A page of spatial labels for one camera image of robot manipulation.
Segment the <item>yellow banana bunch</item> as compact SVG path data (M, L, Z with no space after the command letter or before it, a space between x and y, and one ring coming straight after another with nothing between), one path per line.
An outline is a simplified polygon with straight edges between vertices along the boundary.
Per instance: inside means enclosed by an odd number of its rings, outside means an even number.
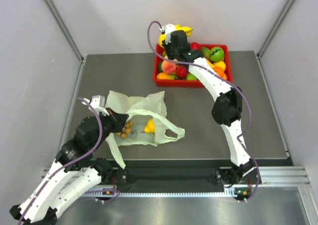
M192 34L193 29L188 26L181 26L179 24L174 24L176 31L177 30L182 30L186 33L186 36L190 36Z

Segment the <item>green striped melon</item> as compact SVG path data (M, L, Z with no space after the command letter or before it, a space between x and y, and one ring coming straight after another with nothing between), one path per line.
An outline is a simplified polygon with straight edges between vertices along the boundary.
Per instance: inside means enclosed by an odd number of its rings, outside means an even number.
M209 60L212 62L218 62L224 58L224 55L224 50L221 47L213 47L209 51Z

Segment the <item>pale green plastic bag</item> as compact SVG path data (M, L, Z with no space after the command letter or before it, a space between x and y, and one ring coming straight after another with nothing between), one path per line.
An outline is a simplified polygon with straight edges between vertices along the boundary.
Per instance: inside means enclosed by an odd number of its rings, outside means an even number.
M164 95L164 91L149 94L147 97L128 97L122 93L109 92L106 107L117 113L128 114L128 121L133 122L132 133L126 139L122 139L116 133L113 133L105 140L120 168L124 169L126 167L119 150L120 146L151 145L156 147L184 138L185 130L174 125L166 118L167 108ZM144 127L150 119L154 121L155 133L144 132Z

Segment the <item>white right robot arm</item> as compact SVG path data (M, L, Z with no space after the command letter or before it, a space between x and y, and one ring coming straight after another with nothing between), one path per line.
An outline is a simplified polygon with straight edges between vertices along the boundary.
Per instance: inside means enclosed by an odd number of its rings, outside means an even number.
M169 60L177 60L188 65L191 74L204 85L211 94L214 105L212 117L226 136L230 149L231 168L217 169L218 183L226 187L244 182L260 183L260 173L256 160L246 149L244 132L241 129L242 102L245 96L233 83L221 78L212 70L200 51L191 49L186 33L182 30L162 30L162 45Z

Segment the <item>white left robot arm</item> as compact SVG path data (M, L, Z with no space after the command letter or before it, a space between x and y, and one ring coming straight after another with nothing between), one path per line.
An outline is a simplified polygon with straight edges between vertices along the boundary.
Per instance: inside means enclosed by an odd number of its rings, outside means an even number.
M92 152L113 133L121 132L128 114L110 108L84 118L75 135L58 152L46 177L32 195L10 209L11 216L24 225L54 225L75 200L99 183L114 179L112 166Z

